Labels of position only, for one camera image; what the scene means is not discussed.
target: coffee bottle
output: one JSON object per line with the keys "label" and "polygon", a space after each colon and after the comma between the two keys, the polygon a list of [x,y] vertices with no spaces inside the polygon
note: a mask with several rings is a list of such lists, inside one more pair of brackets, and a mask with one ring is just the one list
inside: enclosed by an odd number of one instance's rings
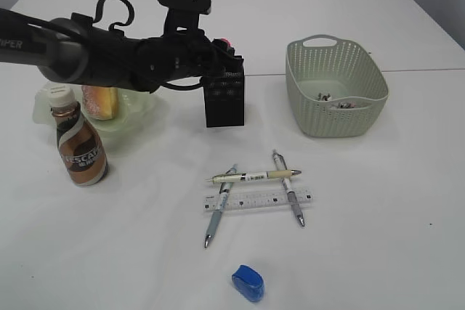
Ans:
{"label": "coffee bottle", "polygon": [[73,182],[92,185],[108,172],[102,141],[81,112],[73,90],[65,84],[49,89],[49,104],[57,122],[57,147]]}

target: basket handle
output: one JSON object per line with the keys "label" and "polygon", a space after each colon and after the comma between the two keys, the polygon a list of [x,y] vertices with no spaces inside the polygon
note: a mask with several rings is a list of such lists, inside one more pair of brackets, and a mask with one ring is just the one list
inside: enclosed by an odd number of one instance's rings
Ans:
{"label": "basket handle", "polygon": [[[330,39],[334,40],[336,43],[334,45],[326,45],[326,46],[305,46],[304,42],[313,40],[313,39]],[[303,47],[332,47],[340,44],[342,42],[342,39],[336,37],[336,36],[330,36],[328,34],[317,34],[315,36],[309,36],[307,38],[303,38],[301,40],[297,40],[294,43],[300,43]]]}

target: ruler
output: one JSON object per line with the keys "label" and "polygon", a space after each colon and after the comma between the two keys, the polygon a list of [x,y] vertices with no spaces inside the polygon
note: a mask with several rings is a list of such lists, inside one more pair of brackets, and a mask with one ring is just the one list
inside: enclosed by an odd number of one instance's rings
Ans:
{"label": "ruler", "polygon": [[[295,189],[297,201],[300,206],[310,204],[312,198],[308,188]],[[215,210],[219,195],[207,195],[203,199],[203,212]],[[288,197],[284,189],[267,190],[262,192],[234,192],[227,199],[225,211],[246,210],[249,208],[268,208],[289,205]]]}

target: bottle cap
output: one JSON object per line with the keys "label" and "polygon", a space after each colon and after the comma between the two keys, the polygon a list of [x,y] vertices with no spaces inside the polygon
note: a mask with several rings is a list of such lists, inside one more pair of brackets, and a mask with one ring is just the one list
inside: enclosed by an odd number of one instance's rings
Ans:
{"label": "bottle cap", "polygon": [[50,107],[52,108],[66,107],[76,101],[71,87],[63,83],[58,83],[49,88],[46,96],[48,97]]}

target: pen tip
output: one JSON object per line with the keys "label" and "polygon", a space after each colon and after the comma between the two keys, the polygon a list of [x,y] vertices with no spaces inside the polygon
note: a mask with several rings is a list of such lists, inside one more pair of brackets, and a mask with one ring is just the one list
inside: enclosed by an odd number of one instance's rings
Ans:
{"label": "pen tip", "polygon": [[206,235],[205,236],[205,243],[203,245],[204,248],[207,248],[209,246],[210,240],[211,240],[211,235]]}

